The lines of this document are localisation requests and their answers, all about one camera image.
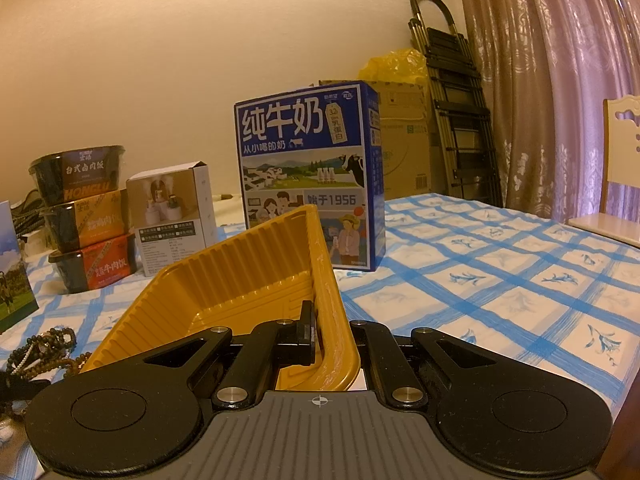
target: cream wall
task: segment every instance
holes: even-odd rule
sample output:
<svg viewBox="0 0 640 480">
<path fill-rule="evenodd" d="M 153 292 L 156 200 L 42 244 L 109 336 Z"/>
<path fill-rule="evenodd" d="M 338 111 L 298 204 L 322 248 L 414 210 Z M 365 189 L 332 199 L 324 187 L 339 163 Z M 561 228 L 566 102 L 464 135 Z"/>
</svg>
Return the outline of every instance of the cream wall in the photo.
<svg viewBox="0 0 640 480">
<path fill-rule="evenodd" d="M 102 144 L 126 147 L 123 179 L 201 159 L 213 193 L 238 192 L 234 102 L 355 77 L 410 46 L 410 17 L 408 0 L 0 0 L 0 200 L 33 187 L 34 158 Z"/>
</svg>

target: pink floral curtain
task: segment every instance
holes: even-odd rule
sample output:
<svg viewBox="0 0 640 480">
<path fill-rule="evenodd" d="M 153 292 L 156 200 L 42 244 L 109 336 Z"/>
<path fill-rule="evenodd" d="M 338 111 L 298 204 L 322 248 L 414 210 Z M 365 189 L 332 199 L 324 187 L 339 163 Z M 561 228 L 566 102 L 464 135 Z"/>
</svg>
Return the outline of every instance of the pink floral curtain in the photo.
<svg viewBox="0 0 640 480">
<path fill-rule="evenodd" d="M 558 221 L 597 212 L 603 99 L 640 94 L 640 0 L 463 0 L 492 110 L 506 207 Z M 640 190 L 607 211 L 640 219 Z"/>
</svg>

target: blue milk box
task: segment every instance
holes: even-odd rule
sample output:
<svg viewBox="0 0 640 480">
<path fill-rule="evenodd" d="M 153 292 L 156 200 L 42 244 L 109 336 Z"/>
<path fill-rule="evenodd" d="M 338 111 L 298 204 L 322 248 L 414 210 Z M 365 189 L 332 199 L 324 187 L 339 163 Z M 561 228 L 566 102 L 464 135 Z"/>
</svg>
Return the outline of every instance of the blue milk box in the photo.
<svg viewBox="0 0 640 480">
<path fill-rule="evenodd" d="M 315 204 L 332 264 L 375 270 L 385 253 L 378 94 L 361 81 L 237 103 L 244 219 Z"/>
</svg>

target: blue checkered tablecloth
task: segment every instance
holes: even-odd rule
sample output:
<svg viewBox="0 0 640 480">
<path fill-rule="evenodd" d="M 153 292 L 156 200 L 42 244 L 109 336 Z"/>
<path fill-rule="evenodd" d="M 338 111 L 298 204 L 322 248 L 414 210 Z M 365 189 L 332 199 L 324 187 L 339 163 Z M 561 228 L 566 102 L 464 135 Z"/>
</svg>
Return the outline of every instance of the blue checkered tablecloth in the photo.
<svg viewBox="0 0 640 480">
<path fill-rule="evenodd" d="M 28 261 L 28 273 L 40 309 L 0 335 L 0 364 L 52 326 L 76 331 L 75 354 L 95 350 L 149 281 L 138 273 L 66 295 L 46 255 Z M 614 416 L 638 373 L 640 250 L 607 238 L 427 194 L 386 203 L 386 256 L 376 272 L 335 275 L 350 319 L 382 322 L 398 335 L 437 328 L 581 382 Z M 3 431 L 0 480 L 33 479 L 39 464 L 24 431 L 14 428 L 11 439 Z"/>
</svg>

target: yellow plastic tray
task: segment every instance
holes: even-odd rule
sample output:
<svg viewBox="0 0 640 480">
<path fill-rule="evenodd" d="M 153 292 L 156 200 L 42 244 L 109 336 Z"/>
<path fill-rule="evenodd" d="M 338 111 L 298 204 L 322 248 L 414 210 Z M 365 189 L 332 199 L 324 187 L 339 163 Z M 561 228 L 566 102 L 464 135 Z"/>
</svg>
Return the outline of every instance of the yellow plastic tray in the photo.
<svg viewBox="0 0 640 480">
<path fill-rule="evenodd" d="M 360 357 L 318 210 L 305 205 L 165 267 L 135 299 L 82 371 L 157 348 L 211 326 L 246 334 L 264 321 L 300 318 L 313 300 L 316 362 L 280 371 L 279 390 L 345 390 Z"/>
</svg>

